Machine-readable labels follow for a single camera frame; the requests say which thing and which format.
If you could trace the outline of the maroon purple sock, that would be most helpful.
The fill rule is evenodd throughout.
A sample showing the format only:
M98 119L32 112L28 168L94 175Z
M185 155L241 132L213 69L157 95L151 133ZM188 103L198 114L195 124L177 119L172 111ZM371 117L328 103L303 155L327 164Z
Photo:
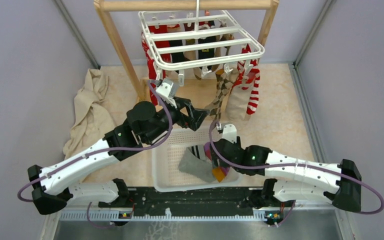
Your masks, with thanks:
M211 172L213 176L219 183L221 183L227 177L231 168L227 166L222 166L222 163L218 158L213 158L212 147L209 142L205 143L203 148L206 158L211 161Z

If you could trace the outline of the grey striped sock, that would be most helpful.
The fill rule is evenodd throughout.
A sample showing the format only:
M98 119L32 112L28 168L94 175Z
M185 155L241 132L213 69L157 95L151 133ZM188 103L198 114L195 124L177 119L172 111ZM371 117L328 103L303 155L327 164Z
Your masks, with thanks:
M178 170L206 183L214 182L216 178L212 173L213 166L208 150L205 144L188 146L180 159Z

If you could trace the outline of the brown argyle sock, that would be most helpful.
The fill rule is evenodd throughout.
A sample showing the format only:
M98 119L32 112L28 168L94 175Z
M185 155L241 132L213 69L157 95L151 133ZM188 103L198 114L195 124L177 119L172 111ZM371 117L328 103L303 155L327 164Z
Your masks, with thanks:
M216 76L216 94L214 100L205 108L209 110L209 116L214 120L220 120L222 115L222 104L224 98L230 93L234 83L237 80L239 71L233 69L229 74L223 69L215 72Z

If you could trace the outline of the white perforated plastic basket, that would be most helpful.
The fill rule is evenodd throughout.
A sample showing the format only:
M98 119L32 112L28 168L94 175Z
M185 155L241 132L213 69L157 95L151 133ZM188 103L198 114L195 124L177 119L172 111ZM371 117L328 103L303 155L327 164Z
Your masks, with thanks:
M204 145L209 142L209 125L197 131L183 128L172 130L169 138L160 146L152 149L152 177L157 191L179 192L201 190L217 187L234 187L242 180L242 176L231 169L227 176L218 182L216 179L205 181L193 174L179 170L179 164L190 147Z

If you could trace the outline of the white plastic clip hanger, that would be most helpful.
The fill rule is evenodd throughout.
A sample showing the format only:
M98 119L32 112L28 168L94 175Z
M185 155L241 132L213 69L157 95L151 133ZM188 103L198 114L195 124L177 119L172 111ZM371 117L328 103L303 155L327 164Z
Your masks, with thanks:
M198 70L200 78L214 71L214 67L239 61L250 62L260 59L265 47L258 42L227 11L217 10L216 14L204 13L203 10L178 11L140 11L142 33L154 59L156 78L164 79L163 73L177 72L178 81L184 84L185 70ZM167 25L168 33L151 33L149 26ZM228 56L221 48L221 57L215 57L217 47L234 44L234 41L216 42L217 35L233 34L239 44L231 47ZM156 42L168 41L170 46L157 48Z

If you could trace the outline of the wooden hanger rack frame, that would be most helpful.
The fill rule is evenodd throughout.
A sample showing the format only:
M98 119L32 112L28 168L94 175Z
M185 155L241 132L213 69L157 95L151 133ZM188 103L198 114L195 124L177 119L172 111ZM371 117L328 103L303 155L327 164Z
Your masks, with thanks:
M137 11L192 11L192 10L265 10L258 42L266 44L273 20L275 18L278 0L95 0L94 8L103 27L114 47L114 50L127 73L136 94L137 101L147 100L147 87L138 79L131 59L122 41L121 35L113 21L111 12Z

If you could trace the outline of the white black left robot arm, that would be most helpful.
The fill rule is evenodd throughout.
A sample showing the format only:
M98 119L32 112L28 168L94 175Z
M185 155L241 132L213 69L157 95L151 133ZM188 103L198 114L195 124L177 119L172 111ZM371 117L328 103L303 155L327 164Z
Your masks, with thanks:
M80 179L161 145L173 125L198 130L209 113L208 109L194 108L189 99L181 97L175 97L174 105L167 104L159 111L149 101L137 103L126 113L121 125L84 151L54 166L29 167L34 206L41 215L91 202L98 203L100 208L128 206L130 193L123 179L105 183L81 183Z

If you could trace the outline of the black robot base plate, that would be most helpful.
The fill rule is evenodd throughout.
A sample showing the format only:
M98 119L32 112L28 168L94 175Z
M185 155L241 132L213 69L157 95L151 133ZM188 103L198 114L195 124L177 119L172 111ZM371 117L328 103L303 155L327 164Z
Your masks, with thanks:
M260 187L217 187L188 191L160 192L153 187L130 188L128 194L112 203L99 202L100 208L127 208L135 217L159 217L169 209L174 217L250 216L261 208L291 207Z

